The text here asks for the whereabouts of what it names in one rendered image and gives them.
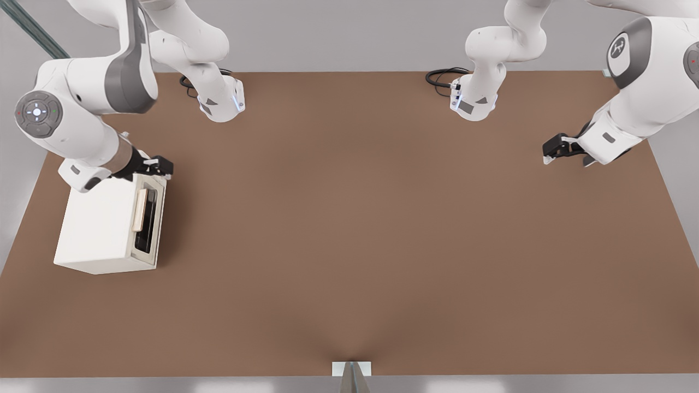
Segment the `pale oven door handle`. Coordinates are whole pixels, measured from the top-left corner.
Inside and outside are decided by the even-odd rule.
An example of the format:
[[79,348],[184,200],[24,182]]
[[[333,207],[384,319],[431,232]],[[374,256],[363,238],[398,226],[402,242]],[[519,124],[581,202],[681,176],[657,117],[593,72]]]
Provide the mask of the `pale oven door handle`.
[[148,193],[149,190],[146,188],[137,191],[137,198],[135,199],[135,208],[131,227],[132,232],[140,232],[143,229],[143,221]]

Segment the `white oven door dark window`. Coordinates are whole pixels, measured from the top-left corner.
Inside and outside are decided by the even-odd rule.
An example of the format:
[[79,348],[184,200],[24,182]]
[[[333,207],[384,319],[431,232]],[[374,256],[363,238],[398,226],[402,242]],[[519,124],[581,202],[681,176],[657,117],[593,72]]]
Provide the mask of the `white oven door dark window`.
[[133,184],[135,185],[135,199],[137,198],[137,191],[143,188],[148,189],[148,197],[142,231],[132,232],[131,223],[129,240],[127,242],[129,256],[139,262],[143,262],[147,269],[155,269],[157,266],[167,182],[160,177],[135,175],[133,176]]

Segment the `white oven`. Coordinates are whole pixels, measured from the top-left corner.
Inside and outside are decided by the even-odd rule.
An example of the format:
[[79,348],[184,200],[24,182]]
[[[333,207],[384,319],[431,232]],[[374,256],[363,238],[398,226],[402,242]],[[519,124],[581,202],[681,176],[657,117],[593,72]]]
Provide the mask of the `white oven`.
[[100,275],[147,269],[129,256],[133,181],[108,178],[87,193],[70,192],[54,264]]

